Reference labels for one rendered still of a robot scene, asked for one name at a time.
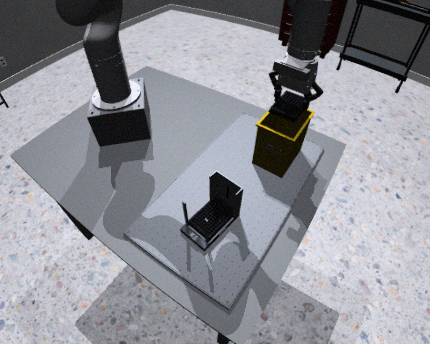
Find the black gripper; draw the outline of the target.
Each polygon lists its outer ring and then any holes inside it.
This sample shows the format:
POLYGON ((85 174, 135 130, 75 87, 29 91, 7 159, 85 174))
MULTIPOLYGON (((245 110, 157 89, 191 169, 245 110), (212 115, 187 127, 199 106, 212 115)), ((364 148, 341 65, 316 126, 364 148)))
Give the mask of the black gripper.
POLYGON ((282 92, 281 86, 291 89, 293 91, 299 92, 303 94, 305 98, 305 101, 303 102, 302 109, 301 109, 302 113, 308 109, 310 101, 317 99, 323 94, 323 90, 315 82, 317 69, 318 69, 318 59, 314 58, 312 61, 310 60, 310 61, 303 61, 303 62, 309 62, 309 64, 305 68, 310 69, 309 77, 305 82, 286 76, 276 71, 272 71, 269 73, 271 83, 273 84, 275 89, 274 101, 276 102, 281 97, 281 92, 282 92), (275 78, 275 76, 277 75, 278 75, 278 83, 277 83, 277 79, 275 78), (316 91, 316 94, 312 95, 310 91, 311 89, 314 89, 316 91))

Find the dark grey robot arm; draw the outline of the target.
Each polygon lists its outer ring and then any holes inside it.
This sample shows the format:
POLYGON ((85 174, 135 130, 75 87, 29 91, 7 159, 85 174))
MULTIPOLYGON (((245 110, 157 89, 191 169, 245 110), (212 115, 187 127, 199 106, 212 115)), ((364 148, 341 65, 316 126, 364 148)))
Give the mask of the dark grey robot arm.
MULTIPOLYGON (((303 61, 321 55, 319 50, 332 0, 286 1, 293 16, 287 46, 292 58, 288 55, 275 60, 273 71, 305 82, 310 69, 305 68, 309 62, 303 61)), ((88 24, 83 46, 97 86, 93 105, 102 111, 118 111, 134 104, 141 89, 128 78, 119 39, 123 0, 56 0, 56 9, 70 25, 88 24)))

